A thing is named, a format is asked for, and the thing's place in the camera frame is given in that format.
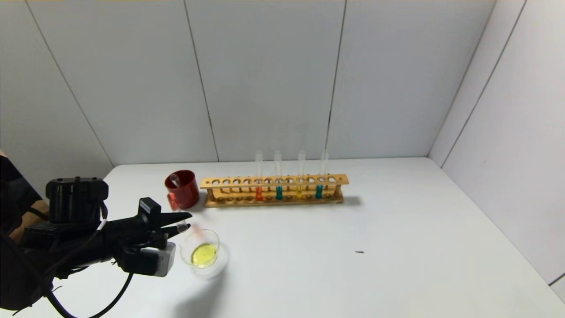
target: blue liquid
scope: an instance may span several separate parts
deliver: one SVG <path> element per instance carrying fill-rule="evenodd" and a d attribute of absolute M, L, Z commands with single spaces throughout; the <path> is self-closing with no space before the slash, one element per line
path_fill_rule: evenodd
<path fill-rule="evenodd" d="M 316 199 L 321 199 L 321 192 L 324 189 L 324 186 L 316 186 Z"/>
<path fill-rule="evenodd" d="M 283 187 L 277 187 L 277 200 L 283 199 Z"/>

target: robotic arm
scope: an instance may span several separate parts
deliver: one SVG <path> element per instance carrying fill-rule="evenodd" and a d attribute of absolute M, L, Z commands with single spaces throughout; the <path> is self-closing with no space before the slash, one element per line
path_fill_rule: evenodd
<path fill-rule="evenodd" d="M 113 258 L 130 275 L 101 316 L 118 301 L 132 274 L 167 275 L 175 254 L 175 244 L 168 239 L 179 232 L 176 226 L 163 226 L 192 216 L 187 212 L 161 214 L 161 206 L 145 197 L 139 201 L 137 215 L 106 221 L 108 185 L 97 178 L 52 180 L 46 195 L 49 221 L 26 227 L 20 246 L 2 232 L 2 308 L 20 310 L 47 296 L 61 315 L 72 317 L 51 292 L 53 278 L 67 278 L 90 264 Z"/>

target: person's arm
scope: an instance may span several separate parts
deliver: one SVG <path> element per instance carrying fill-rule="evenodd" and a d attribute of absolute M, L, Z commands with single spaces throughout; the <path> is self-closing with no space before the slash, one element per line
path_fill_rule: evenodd
<path fill-rule="evenodd" d="M 32 208 L 41 212 L 45 216 L 49 215 L 49 206 L 43 200 L 36 201 L 32 205 Z M 16 242 L 16 244 L 19 244 L 22 236 L 24 235 L 24 229 L 27 226 L 34 225 L 34 224 L 41 223 L 41 222 L 45 222 L 45 220 L 42 219 L 41 217 L 35 215 L 32 212 L 26 212 L 24 215 L 21 216 L 20 227 L 15 229 L 12 233 L 10 233 L 10 238 L 12 240 L 14 240 L 14 242 Z"/>

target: white table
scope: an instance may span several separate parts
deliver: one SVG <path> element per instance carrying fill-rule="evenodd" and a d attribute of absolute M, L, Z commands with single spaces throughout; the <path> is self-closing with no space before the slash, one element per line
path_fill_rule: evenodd
<path fill-rule="evenodd" d="M 293 174 L 296 162 L 283 168 Z M 254 163 L 116 167 L 105 179 L 110 219 L 134 215 L 145 196 L 169 211 L 163 181 L 178 169 L 224 177 L 252 174 Z M 204 209 L 202 195 L 190 220 L 229 249 L 225 275 L 196 277 L 177 250 L 167 277 L 134 276 L 105 317 L 565 317 L 565 304 L 431 160 L 332 160 L 330 171 L 351 181 L 342 205 Z M 55 294 L 88 317 L 126 276 L 109 263 L 93 265 L 54 282 L 63 286 Z M 17 315 L 57 316 L 46 299 Z"/>

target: black cable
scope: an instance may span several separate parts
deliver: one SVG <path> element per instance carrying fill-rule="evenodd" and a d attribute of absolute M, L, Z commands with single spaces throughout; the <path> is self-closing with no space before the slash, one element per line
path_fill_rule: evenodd
<path fill-rule="evenodd" d="M 106 208 L 106 205 L 104 204 L 104 201 L 100 201 L 100 210 L 102 212 L 102 218 L 104 222 L 106 220 L 106 217 L 108 216 L 108 208 Z M 80 252 L 88 243 L 90 243 L 90 241 L 98 234 L 100 233 L 100 230 L 96 230 L 94 231 L 94 233 L 92 233 L 92 235 L 86 240 L 84 241 L 82 244 L 80 244 L 79 246 L 75 247 L 72 251 L 70 251 L 69 253 L 67 253 L 62 259 L 60 259 L 58 262 L 56 262 L 55 264 L 51 265 L 51 267 L 47 268 L 44 271 L 44 274 L 50 273 L 52 270 L 56 270 L 57 267 L 61 266 L 62 264 L 64 264 L 66 261 L 68 261 L 71 257 L 73 257 L 75 254 L 77 254 L 78 252 Z"/>
<path fill-rule="evenodd" d="M 45 214 L 43 214 L 43 213 L 41 213 L 41 212 L 40 212 L 38 209 L 36 209 L 36 208 L 29 207 L 29 208 L 28 208 L 28 212 L 31 213 L 31 214 L 35 214 L 37 217 L 43 219 L 44 221 L 49 221 L 48 216 L 45 215 Z"/>
<path fill-rule="evenodd" d="M 51 267 L 47 268 L 44 273 L 51 273 L 52 270 L 56 270 L 57 267 L 63 265 L 66 261 L 68 261 L 71 257 L 73 257 L 75 254 L 77 254 L 78 252 L 80 252 L 88 243 L 90 243 L 90 241 L 100 232 L 100 230 L 96 230 L 94 231 L 94 233 L 92 233 L 92 235 L 85 240 L 82 244 L 80 244 L 79 246 L 75 247 L 72 251 L 70 251 L 69 253 L 67 253 L 62 259 L 60 259 L 58 262 L 56 262 L 55 264 L 51 265 Z"/>
<path fill-rule="evenodd" d="M 22 253 L 22 251 L 19 249 L 19 247 L 16 246 L 14 241 L 12 241 L 12 239 L 9 238 L 8 235 L 6 235 L 6 233 L 4 233 L 4 231 L 0 231 L 0 236 L 2 237 L 2 240 L 6 243 L 6 245 L 10 248 L 12 253 L 14 253 L 14 255 L 21 261 L 21 263 L 24 265 L 24 267 L 26 267 L 27 270 L 32 274 L 32 276 L 35 278 L 35 280 L 39 284 L 41 291 L 43 291 L 45 297 L 47 297 L 47 299 L 49 300 L 51 305 L 53 305 L 53 307 L 55 307 L 57 312 L 59 312 L 59 314 L 61 316 L 63 316 L 64 318 L 77 318 L 77 317 L 74 317 L 73 315 L 71 315 L 61 305 L 61 303 L 59 303 L 59 300 L 57 299 L 57 297 L 55 297 L 55 295 L 51 291 L 51 288 L 49 288 L 49 286 L 47 285 L 47 283 L 45 282 L 45 280 L 43 279 L 43 277 L 41 276 L 39 271 L 28 262 L 25 255 Z M 118 293 L 118 295 L 116 296 L 116 298 L 114 298 L 114 300 L 108 306 L 106 306 L 106 308 L 104 308 L 101 312 L 95 314 L 94 316 L 92 316 L 90 318 L 99 318 L 102 315 L 104 315 L 106 312 L 108 312 L 110 309 L 112 309 L 112 307 L 120 300 L 121 296 L 124 294 L 125 290 L 128 288 L 129 283 L 132 280 L 132 277 L 133 277 L 133 273 L 130 273 L 128 275 L 128 279 L 125 280 L 124 286 L 121 288 L 121 290 Z"/>

